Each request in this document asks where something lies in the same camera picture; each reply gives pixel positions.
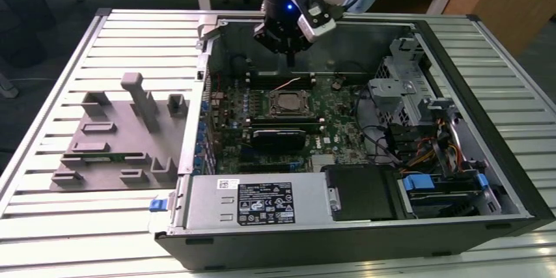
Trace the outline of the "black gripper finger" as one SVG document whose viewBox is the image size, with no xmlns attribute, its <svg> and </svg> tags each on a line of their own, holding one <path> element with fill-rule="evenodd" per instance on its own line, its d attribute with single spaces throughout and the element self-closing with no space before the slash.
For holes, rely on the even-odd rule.
<svg viewBox="0 0 556 278">
<path fill-rule="evenodd" d="M 306 38 L 291 40 L 291 66 L 296 65 L 296 54 L 306 51 L 311 46 L 312 43 Z"/>
<path fill-rule="evenodd" d="M 286 56 L 287 66 L 292 66 L 292 52 L 288 32 L 275 22 L 263 22 L 254 29 L 255 40 L 274 53 Z"/>
</svg>

